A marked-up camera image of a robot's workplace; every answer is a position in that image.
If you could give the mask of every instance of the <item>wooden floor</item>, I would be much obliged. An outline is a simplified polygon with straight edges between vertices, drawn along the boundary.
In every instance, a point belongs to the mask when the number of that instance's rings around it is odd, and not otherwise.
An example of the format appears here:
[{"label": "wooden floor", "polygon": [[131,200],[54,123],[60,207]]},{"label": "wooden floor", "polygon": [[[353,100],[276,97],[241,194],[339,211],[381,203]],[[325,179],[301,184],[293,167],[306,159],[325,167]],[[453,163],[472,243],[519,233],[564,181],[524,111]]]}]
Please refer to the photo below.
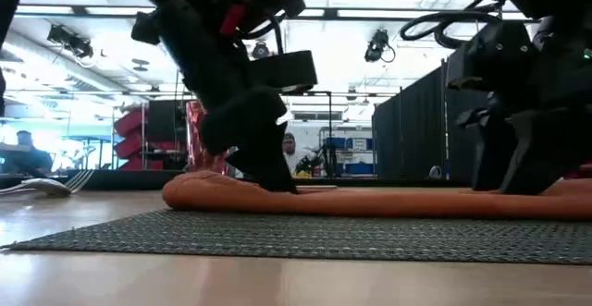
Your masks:
[{"label": "wooden floor", "polygon": [[[163,208],[157,193],[0,199],[0,244]],[[592,305],[585,266],[0,253],[0,305]]]}]

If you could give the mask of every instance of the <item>spotlight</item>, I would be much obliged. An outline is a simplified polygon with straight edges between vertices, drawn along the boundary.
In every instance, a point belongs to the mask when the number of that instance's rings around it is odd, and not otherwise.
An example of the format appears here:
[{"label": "spotlight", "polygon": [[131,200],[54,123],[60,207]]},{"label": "spotlight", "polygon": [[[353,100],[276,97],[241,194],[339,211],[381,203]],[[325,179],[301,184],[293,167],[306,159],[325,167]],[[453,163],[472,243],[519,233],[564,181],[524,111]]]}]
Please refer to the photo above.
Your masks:
[{"label": "spotlight", "polygon": [[[393,57],[389,61],[382,58],[382,54],[385,52],[386,48],[390,49],[393,53]],[[372,40],[368,43],[364,60],[366,60],[366,62],[382,60],[387,63],[395,60],[395,50],[389,44],[389,34],[386,30],[376,30],[374,36],[372,36]]]},{"label": "spotlight", "polygon": [[47,40],[64,46],[65,50],[70,51],[77,58],[93,57],[91,40],[69,32],[63,25],[52,25]]},{"label": "spotlight", "polygon": [[257,42],[253,51],[251,52],[251,56],[256,60],[264,57],[269,56],[269,49],[267,48],[267,44],[265,42]]},{"label": "spotlight", "polygon": [[[357,91],[354,88],[349,88],[348,93],[357,93]],[[348,95],[345,97],[345,99],[347,99],[350,102],[356,100],[357,98],[358,97],[356,95]]]}]

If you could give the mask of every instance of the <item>black curtain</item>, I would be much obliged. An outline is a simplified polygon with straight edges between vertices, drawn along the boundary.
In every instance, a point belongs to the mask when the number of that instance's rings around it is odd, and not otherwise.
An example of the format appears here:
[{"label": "black curtain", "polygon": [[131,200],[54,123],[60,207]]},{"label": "black curtain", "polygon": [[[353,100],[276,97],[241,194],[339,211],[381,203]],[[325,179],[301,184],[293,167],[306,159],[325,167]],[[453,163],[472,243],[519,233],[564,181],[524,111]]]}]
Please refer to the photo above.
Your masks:
[{"label": "black curtain", "polygon": [[442,85],[437,68],[376,108],[378,177],[421,180],[432,166],[444,168]]},{"label": "black curtain", "polygon": [[151,101],[148,104],[146,140],[187,141],[187,123],[183,115],[184,102],[179,100]]},{"label": "black curtain", "polygon": [[445,141],[440,68],[401,93],[402,174],[405,179],[427,177],[432,166],[444,168]]},{"label": "black curtain", "polygon": [[448,121],[448,154],[450,180],[471,182],[475,170],[477,129],[461,129],[456,119],[465,111],[487,106],[486,92],[446,90],[446,117]]},{"label": "black curtain", "polygon": [[372,116],[375,134],[376,175],[379,178],[401,178],[401,97],[388,99],[376,107]]}]

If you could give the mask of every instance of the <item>blue bin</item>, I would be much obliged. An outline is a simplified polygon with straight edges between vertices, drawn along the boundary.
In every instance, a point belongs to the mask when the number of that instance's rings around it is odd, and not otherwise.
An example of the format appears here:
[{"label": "blue bin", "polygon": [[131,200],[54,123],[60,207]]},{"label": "blue bin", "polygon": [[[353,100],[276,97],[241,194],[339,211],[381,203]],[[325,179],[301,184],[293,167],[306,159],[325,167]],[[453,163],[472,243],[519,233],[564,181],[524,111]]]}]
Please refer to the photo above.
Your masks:
[{"label": "blue bin", "polygon": [[374,165],[366,163],[346,164],[345,173],[347,174],[374,174]]},{"label": "blue bin", "polygon": [[343,174],[343,163],[337,163],[335,165],[335,174],[338,176]]},{"label": "blue bin", "polygon": [[[346,146],[348,149],[353,149],[353,141],[355,139],[347,139],[346,140]],[[372,139],[365,139],[366,140],[366,145],[364,150],[372,150]]]},{"label": "blue bin", "polygon": [[329,141],[329,138],[325,139],[325,144],[333,144],[336,149],[345,149],[345,142],[345,138],[331,138],[331,141]]}]

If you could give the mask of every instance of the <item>textured rubber mat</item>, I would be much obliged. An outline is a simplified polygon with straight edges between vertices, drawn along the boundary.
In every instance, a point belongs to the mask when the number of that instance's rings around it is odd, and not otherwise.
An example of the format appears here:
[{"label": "textured rubber mat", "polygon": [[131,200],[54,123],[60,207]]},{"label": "textured rubber mat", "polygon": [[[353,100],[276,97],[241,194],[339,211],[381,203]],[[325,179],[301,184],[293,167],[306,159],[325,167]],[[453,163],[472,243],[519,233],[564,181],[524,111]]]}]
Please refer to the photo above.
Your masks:
[{"label": "textured rubber mat", "polygon": [[592,264],[592,223],[158,211],[7,246],[282,258]]}]

